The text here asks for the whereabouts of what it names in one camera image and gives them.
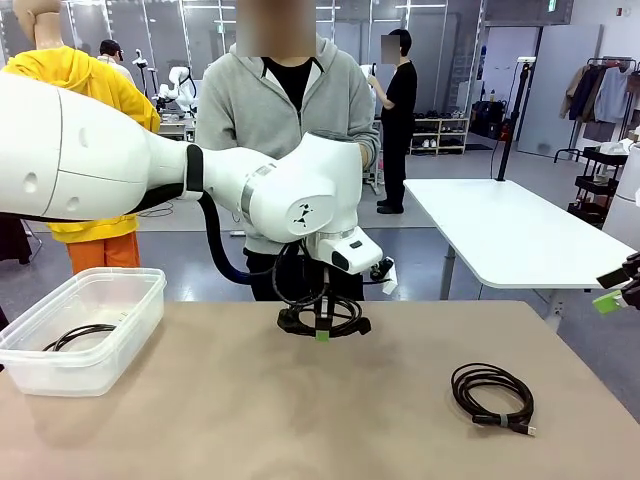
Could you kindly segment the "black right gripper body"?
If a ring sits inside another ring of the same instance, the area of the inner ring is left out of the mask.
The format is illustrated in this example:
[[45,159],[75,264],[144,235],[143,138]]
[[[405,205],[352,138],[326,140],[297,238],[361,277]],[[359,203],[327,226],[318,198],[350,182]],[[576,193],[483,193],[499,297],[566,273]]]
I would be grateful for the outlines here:
[[629,277],[629,282],[621,289],[622,299],[628,306],[640,309],[640,253],[629,256],[622,264],[624,273]]

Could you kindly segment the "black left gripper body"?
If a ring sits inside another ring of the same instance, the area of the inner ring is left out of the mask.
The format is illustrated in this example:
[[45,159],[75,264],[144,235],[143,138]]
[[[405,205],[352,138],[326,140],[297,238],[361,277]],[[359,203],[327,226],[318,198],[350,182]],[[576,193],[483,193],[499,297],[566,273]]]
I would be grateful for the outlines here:
[[313,259],[305,243],[301,244],[302,278],[308,301],[317,301],[331,291],[331,273],[336,270],[319,260]]

